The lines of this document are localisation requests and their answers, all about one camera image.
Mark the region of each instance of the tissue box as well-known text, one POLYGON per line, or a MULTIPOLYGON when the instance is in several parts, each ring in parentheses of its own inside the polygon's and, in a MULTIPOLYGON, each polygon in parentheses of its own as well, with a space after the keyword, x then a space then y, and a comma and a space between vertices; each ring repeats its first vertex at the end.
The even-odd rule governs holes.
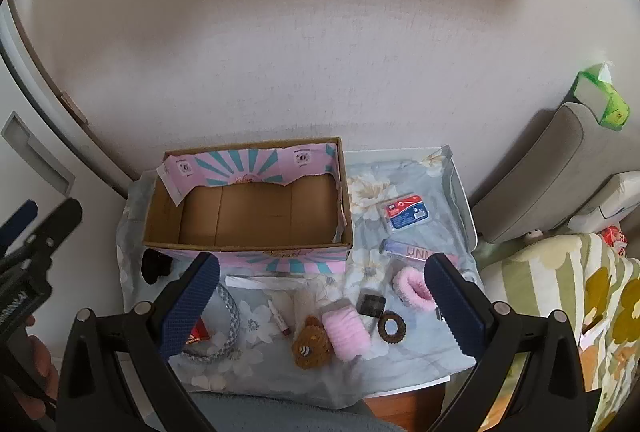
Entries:
POLYGON ((611 85, 611 72, 607 63, 580 71, 570 95, 587 106, 599 125, 607 129, 620 131, 629 118, 629 106, 611 85))
POLYGON ((344 272, 353 231, 340 138, 170 151, 158 174, 145 246, 260 271, 344 272))

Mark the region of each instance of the door handle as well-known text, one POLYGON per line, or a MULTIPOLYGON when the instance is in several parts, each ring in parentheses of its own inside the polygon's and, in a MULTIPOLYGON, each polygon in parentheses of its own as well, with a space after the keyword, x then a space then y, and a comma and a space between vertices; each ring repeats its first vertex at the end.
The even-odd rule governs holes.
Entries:
POLYGON ((0 135, 44 181, 63 196, 69 196, 76 177, 47 151, 15 112, 9 116, 0 135))

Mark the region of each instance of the green tissue box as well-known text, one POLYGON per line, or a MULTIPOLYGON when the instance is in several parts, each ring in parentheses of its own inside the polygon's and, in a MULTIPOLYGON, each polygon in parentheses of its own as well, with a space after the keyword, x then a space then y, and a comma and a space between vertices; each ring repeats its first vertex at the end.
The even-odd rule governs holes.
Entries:
POLYGON ((606 63, 580 71, 570 94, 587 106, 599 125, 607 129, 619 131, 629 119, 629 106, 611 85, 611 72, 606 63))

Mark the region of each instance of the pink scrunchie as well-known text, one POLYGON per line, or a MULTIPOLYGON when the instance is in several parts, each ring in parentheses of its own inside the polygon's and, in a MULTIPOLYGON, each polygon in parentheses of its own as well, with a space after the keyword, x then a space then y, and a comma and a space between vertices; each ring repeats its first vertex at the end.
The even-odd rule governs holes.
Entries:
POLYGON ((335 356, 343 362, 351 362, 371 347, 371 336, 353 306, 327 311, 322 315, 322 324, 334 346, 335 356))
POLYGON ((394 277, 393 285, 396 295, 407 306, 421 311, 436 309, 423 274, 412 266, 404 266, 394 277))

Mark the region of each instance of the lip balm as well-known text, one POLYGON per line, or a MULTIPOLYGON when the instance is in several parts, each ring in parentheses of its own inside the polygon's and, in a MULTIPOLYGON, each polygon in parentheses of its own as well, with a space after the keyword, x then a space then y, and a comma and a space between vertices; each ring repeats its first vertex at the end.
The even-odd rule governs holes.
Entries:
POLYGON ((287 323, 284 321, 284 318, 282 318, 282 315, 278 312, 271 300, 268 300, 267 304, 269 306, 269 309, 271 310, 271 313, 273 314, 273 318, 276 320, 278 329, 282 332, 283 335, 289 336, 291 334, 291 329, 289 329, 289 326, 287 326, 287 323))

